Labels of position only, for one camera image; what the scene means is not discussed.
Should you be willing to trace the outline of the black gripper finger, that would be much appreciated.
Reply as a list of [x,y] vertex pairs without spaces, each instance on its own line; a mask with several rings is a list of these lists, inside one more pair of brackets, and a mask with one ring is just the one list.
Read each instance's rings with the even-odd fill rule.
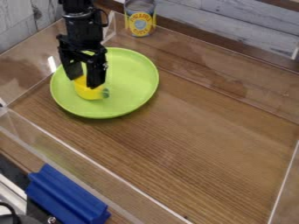
[[91,56],[87,65],[87,86],[94,89],[106,83],[108,62],[107,58]]
[[63,52],[60,54],[60,62],[68,79],[74,81],[83,75],[80,60],[74,55]]

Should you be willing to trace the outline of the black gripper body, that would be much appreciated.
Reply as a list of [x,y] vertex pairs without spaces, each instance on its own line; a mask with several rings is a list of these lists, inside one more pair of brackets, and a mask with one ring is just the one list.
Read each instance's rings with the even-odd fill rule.
[[108,14],[98,8],[64,8],[67,33],[58,36],[63,63],[107,62],[107,49],[102,45]]

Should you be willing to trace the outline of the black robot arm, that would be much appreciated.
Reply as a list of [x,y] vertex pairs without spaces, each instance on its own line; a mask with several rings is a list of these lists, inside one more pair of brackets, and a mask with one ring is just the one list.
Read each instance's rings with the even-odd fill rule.
[[108,49],[102,45],[108,14],[99,9],[94,0],[59,0],[63,8],[67,34],[59,34],[59,55],[67,77],[75,81],[84,75],[87,87],[94,89],[106,83]]

